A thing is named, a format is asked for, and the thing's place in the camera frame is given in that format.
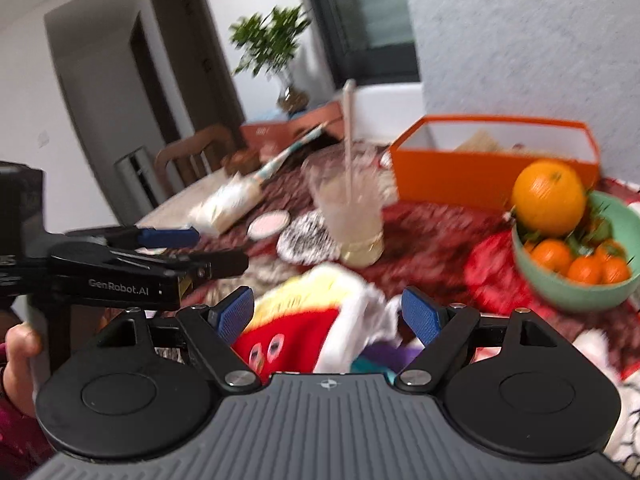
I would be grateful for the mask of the magenta sleeve forearm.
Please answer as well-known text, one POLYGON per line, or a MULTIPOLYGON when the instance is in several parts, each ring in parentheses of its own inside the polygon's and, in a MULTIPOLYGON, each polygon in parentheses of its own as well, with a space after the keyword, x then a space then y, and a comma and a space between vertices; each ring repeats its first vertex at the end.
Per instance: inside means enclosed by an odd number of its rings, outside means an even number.
POLYGON ((1 345, 0 470, 1 479, 24 479, 53 455, 38 422, 21 412, 4 388, 8 358, 1 345))

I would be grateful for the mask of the person's left hand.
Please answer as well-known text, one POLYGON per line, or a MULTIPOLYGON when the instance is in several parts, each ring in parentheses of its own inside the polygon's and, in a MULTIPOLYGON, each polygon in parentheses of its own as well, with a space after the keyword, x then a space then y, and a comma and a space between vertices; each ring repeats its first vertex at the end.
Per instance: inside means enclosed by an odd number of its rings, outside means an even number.
POLYGON ((3 390, 11 403, 29 417, 35 416, 35 387, 30 360, 39 356, 41 351, 41 338, 28 323, 13 326, 6 334, 3 390))

